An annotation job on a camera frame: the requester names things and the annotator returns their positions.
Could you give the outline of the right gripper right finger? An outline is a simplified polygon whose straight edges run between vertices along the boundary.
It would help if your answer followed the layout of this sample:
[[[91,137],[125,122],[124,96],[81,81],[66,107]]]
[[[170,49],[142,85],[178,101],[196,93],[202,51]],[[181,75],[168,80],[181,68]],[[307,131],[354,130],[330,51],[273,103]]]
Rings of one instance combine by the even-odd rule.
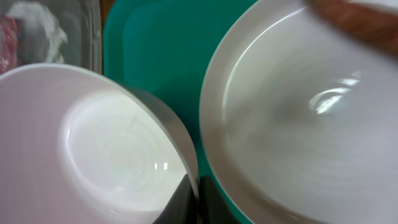
[[[209,175],[200,177],[199,194],[204,224],[239,224]]]

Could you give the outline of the red snack wrapper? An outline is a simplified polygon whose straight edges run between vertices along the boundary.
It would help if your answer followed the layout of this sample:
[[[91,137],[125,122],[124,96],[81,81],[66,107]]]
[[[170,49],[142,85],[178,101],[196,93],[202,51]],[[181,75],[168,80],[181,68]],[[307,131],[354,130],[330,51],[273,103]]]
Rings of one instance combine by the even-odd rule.
[[[18,65],[18,37],[18,21],[1,16],[1,74]]]

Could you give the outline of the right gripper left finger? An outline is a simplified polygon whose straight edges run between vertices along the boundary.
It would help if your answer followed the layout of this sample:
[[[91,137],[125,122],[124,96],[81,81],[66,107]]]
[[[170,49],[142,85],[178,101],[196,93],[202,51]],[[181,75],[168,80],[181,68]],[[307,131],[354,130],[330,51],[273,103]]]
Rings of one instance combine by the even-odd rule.
[[[186,174],[154,224],[197,224],[197,201]]]

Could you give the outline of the white napkin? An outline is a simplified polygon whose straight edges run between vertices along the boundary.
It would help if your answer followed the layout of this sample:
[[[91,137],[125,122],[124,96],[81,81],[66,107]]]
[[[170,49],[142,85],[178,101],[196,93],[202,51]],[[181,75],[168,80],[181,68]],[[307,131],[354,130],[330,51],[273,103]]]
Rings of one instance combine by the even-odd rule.
[[[68,42],[68,36],[47,6],[19,1],[12,4],[6,16],[19,22],[19,58],[22,63],[65,62],[60,49]]]

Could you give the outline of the pink bowl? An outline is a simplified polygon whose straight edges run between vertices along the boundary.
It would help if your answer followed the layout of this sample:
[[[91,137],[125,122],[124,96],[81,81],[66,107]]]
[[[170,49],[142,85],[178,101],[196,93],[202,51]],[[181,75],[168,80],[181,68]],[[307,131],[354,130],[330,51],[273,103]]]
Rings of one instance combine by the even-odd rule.
[[[154,223],[186,174],[199,221],[193,141],[154,95],[71,65],[1,75],[2,224]]]

